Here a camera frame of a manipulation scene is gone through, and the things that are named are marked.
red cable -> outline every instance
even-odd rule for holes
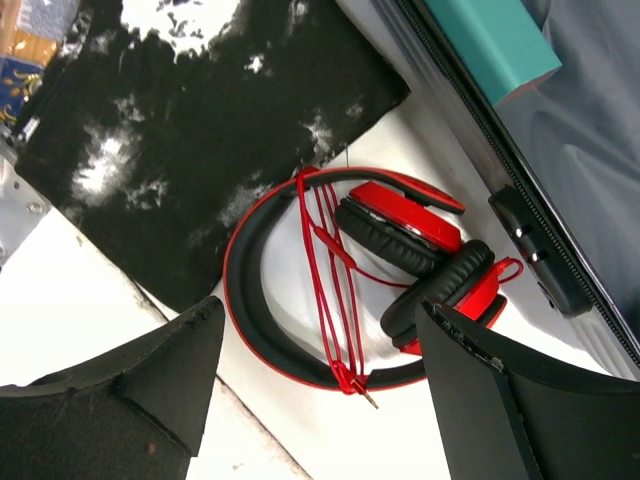
[[[298,176],[298,178],[296,179],[296,184],[297,184],[298,196],[300,198],[300,215],[302,219],[302,239],[304,241],[304,247],[307,252],[309,269],[311,270],[311,279],[313,281],[313,287],[314,287],[313,289],[316,295],[316,304],[318,306],[318,316],[320,317],[320,329],[322,331],[322,342],[324,344],[325,354],[327,355],[327,359],[332,358],[331,347],[329,346],[329,339],[327,337],[327,329],[325,325],[325,316],[323,314],[323,309],[325,310],[324,313],[326,313],[327,319],[329,320],[328,321],[329,328],[331,330],[331,336],[333,337],[334,348],[336,351],[336,361],[341,362],[342,359],[340,354],[340,345],[336,338],[333,322],[331,321],[331,314],[329,312],[326,297],[324,296],[324,291],[322,289],[322,282],[320,280],[320,274],[318,272],[318,265],[315,260],[315,252],[313,249],[311,232],[308,229],[309,224],[312,222],[311,222],[311,219],[309,218],[309,212],[307,211],[306,201],[304,197],[305,192],[304,192],[304,176],[303,175]],[[339,372],[337,371],[336,366],[334,365],[334,362],[330,361],[329,366],[333,371],[333,374],[336,375],[336,378],[337,378],[339,375]]]
[[[318,189],[314,187],[314,195],[316,202],[318,204],[318,210],[320,212],[320,218],[322,226],[317,225],[309,211],[307,209],[307,203],[305,198],[305,173],[301,172],[296,178],[296,187],[298,198],[300,201],[300,220],[302,227],[302,238],[304,241],[304,247],[307,254],[307,260],[309,262],[309,269],[311,271],[311,279],[313,282],[314,294],[316,297],[316,306],[318,308],[318,317],[320,320],[320,329],[322,333],[322,343],[324,345],[325,354],[327,356],[327,361],[329,363],[329,368],[331,372],[335,376],[338,386],[340,390],[347,394],[351,395],[354,393],[359,393],[367,397],[367,399],[374,405],[375,402],[368,396],[366,386],[365,386],[365,375],[364,375],[364,349],[362,347],[362,337],[360,333],[360,321],[358,317],[358,309],[356,304],[356,295],[355,295],[355,285],[353,282],[353,275],[351,270],[355,270],[360,273],[364,277],[373,280],[375,282],[381,283],[383,285],[388,285],[391,287],[401,287],[406,288],[408,285],[389,282],[387,280],[383,280],[381,278],[377,278],[370,273],[367,273],[360,269],[355,260],[346,252],[344,245],[342,243],[342,238],[340,236],[340,229],[335,220],[334,211],[338,206],[338,199],[335,193],[335,190],[332,185],[323,185],[322,193],[324,200],[326,202],[327,209],[329,210],[329,216],[332,220],[332,227],[334,234],[331,235],[329,233],[328,224],[325,219],[324,207],[322,199],[320,198],[320,194]],[[336,335],[336,329],[333,324],[333,319],[331,318],[331,312],[329,310],[329,305],[327,302],[327,298],[324,293],[324,289],[322,287],[322,280],[320,278],[320,272],[318,269],[318,264],[315,257],[315,251],[313,248],[313,239],[311,236],[311,231],[316,234],[316,236],[325,244],[327,250],[329,252],[329,258],[331,260],[331,276],[334,283],[334,289],[336,291],[336,295],[338,297],[338,303],[340,307],[340,313],[342,315],[343,326],[345,330],[345,336],[347,338],[347,352],[349,355],[349,365],[350,368],[342,361],[340,343],[338,341]],[[337,271],[337,265],[335,258],[338,257],[342,260],[343,267],[346,272],[347,281],[349,284],[349,295],[351,296],[351,310],[353,312],[353,326],[355,328],[355,348],[358,350],[358,360],[356,362],[355,352],[354,352],[354,342],[351,336],[351,326],[349,324],[349,318],[347,315],[347,308],[345,306],[344,298],[342,295],[342,289],[340,285],[340,277]],[[331,352],[331,346],[329,341],[329,336],[327,334],[327,324],[329,326],[329,331],[333,340],[334,349],[335,349],[335,359],[333,358]],[[359,363],[359,374],[357,373],[358,369],[356,363]]]
[[[333,223],[334,239],[338,243],[338,245],[340,245],[344,249],[344,245],[342,243],[342,237],[340,236],[340,229],[338,228],[338,223],[336,222],[335,215],[333,214],[336,208],[338,208],[338,197],[336,195],[335,188],[333,188],[333,185],[328,185],[325,187],[326,188],[323,188],[325,201],[327,202],[327,205],[331,205],[332,207],[331,220]],[[331,201],[329,201],[329,198],[327,195],[327,189],[331,193]],[[358,360],[360,361],[360,375],[364,376],[364,348],[362,347],[362,337],[360,335],[360,319],[358,317],[358,306],[356,305],[356,289],[353,283],[353,275],[351,274],[351,269],[346,268],[345,266],[345,272],[347,274],[347,282],[349,283],[349,295],[351,296],[351,311],[353,313],[353,328],[355,329],[355,334],[356,334]]]
[[[496,271],[498,272],[498,277],[501,277],[505,270],[507,270],[512,265],[516,266],[516,271],[506,278],[501,278],[498,281],[500,285],[508,283],[514,278],[519,277],[520,274],[522,274],[522,272],[524,271],[524,265],[520,260],[511,257],[503,258],[498,263],[496,263]]]
[[[325,194],[325,199],[326,199],[326,190],[324,189],[324,186],[322,188],[323,193]],[[318,204],[318,211],[320,212],[320,219],[322,221],[322,228],[325,229],[325,231],[327,231],[327,222],[325,220],[325,216],[324,216],[324,212],[323,212],[323,208],[322,208],[322,200],[320,199],[320,193],[318,192],[318,189],[314,187],[313,189],[313,193],[316,197],[316,202]],[[329,208],[329,215],[332,214],[331,212],[331,208],[329,205],[327,205],[327,207]],[[351,327],[349,325],[349,319],[347,316],[347,309],[345,308],[344,305],[344,300],[342,298],[342,288],[340,285],[340,278],[338,277],[338,269],[336,266],[336,255],[335,253],[333,253],[333,251],[331,251],[331,249],[327,246],[327,251],[329,252],[329,260],[331,262],[331,277],[333,279],[333,288],[336,292],[336,296],[338,297],[338,304],[340,306],[340,315],[342,316],[342,324],[344,327],[344,332],[345,335],[347,337],[347,352],[349,354],[349,369],[355,373],[356,371],[356,359],[355,359],[355,354],[353,351],[353,341],[351,339]]]

white paint splatter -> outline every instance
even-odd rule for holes
[[[360,117],[360,115],[362,115],[363,111],[364,108],[362,107],[362,105],[360,105],[359,103],[354,103],[349,108],[347,108],[347,111],[345,113],[348,117],[358,118]]]
[[[104,32],[102,35],[99,35],[91,40],[91,44],[89,45],[89,50],[95,53],[100,53],[102,55],[109,54],[109,44],[116,38],[115,32]]]
[[[202,55],[212,40],[233,33],[241,0],[191,0],[174,4],[172,0],[123,0],[120,22],[130,32],[138,30],[140,39],[156,33],[179,55]]]
[[[304,17],[309,13],[309,5],[303,0],[293,0],[289,4],[289,22],[287,24],[287,35],[293,35],[296,27],[304,21]]]
[[[144,182],[135,190],[128,190],[127,208],[139,208],[141,210],[151,210],[154,206],[162,206],[162,199],[167,194],[169,184],[163,180]]]
[[[227,206],[218,214],[218,220],[225,227],[232,227],[271,187],[272,185],[258,185],[257,187],[238,185]]]
[[[262,70],[264,65],[264,54],[259,53],[258,55],[252,55],[249,59],[250,62],[244,66],[245,70],[251,70],[253,73],[258,73]]]
[[[67,207],[62,207],[62,214],[68,218],[71,222],[76,224],[82,221],[82,207],[79,205],[70,205]]]
[[[211,233],[213,230],[213,225],[208,227],[198,228],[193,230],[189,234],[189,238],[187,239],[187,246],[189,248],[199,247],[204,242],[204,239]]]
[[[73,25],[71,25],[62,45],[60,45],[58,56],[69,60],[78,58],[87,40],[90,26],[91,16],[86,12],[80,12],[73,22]]]
[[[144,115],[142,115],[136,105],[136,99],[133,93],[126,98],[117,99],[115,104],[124,121],[142,122],[144,120]]]
[[[304,128],[311,133],[313,140],[313,152],[315,160],[326,160],[333,153],[331,142],[333,141],[333,132],[322,120],[321,115],[316,115],[314,122],[310,125],[303,125]]]
[[[91,136],[87,160],[72,177],[71,192],[88,206],[101,205],[129,178],[140,137],[126,126],[112,130],[85,127]]]

black cloth with white paint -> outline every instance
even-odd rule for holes
[[[334,1],[85,0],[20,119],[17,171],[182,311],[260,195],[407,94]]]

red headphones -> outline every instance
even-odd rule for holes
[[[343,180],[366,182],[338,202],[331,184]],[[311,219],[305,200],[305,192],[309,189],[313,189],[318,206],[322,208],[324,204],[332,213],[329,221],[324,215],[321,215],[320,225]],[[329,366],[302,350],[284,334],[268,311],[259,285],[260,258],[270,228],[296,194],[300,201],[303,241],[309,257]],[[337,388],[347,394],[366,394],[368,389],[390,388],[424,378],[421,361],[374,370],[366,376],[362,368],[361,345],[360,368],[356,367],[355,354],[351,350],[350,366],[347,367],[339,358],[340,348],[331,349],[328,331],[331,330],[336,342],[335,326],[330,320],[325,325],[329,310],[315,263],[312,238],[315,235],[326,245],[332,272],[335,272],[333,263],[336,258],[344,264],[352,296],[352,312],[357,311],[350,277],[352,271],[387,285],[398,285],[362,271],[345,251],[340,232],[381,259],[417,277],[387,308],[380,324],[396,348],[421,355],[414,322],[421,300],[428,298],[452,306],[490,328],[506,305],[506,299],[498,294],[499,285],[515,278],[523,270],[522,263],[515,259],[506,258],[496,263],[495,254],[480,240],[462,242],[458,228],[439,216],[437,209],[454,215],[462,215],[465,211],[464,205],[437,188],[383,169],[307,169],[269,192],[240,221],[225,257],[227,304],[245,342],[281,373],[309,385]],[[512,265],[517,265],[517,271],[501,279]],[[341,316],[346,317],[346,310],[341,307]],[[343,323],[347,340],[351,341],[349,322],[343,318]],[[357,318],[353,324],[355,343],[358,343]]]
[[[494,253],[480,240],[462,244],[458,228],[429,207],[457,215],[465,207],[435,187],[412,180],[420,195],[403,196],[374,182],[354,188],[340,202],[335,219],[361,246],[418,277],[385,311],[380,324],[396,348],[421,355],[413,321],[421,299],[448,304],[490,328],[506,306],[506,299],[498,295],[500,283],[515,278],[523,267],[511,258],[494,263]],[[499,280],[513,264],[518,271]]]

package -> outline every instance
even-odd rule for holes
[[[1,0],[0,120],[13,125],[33,95],[78,8],[78,0]]]

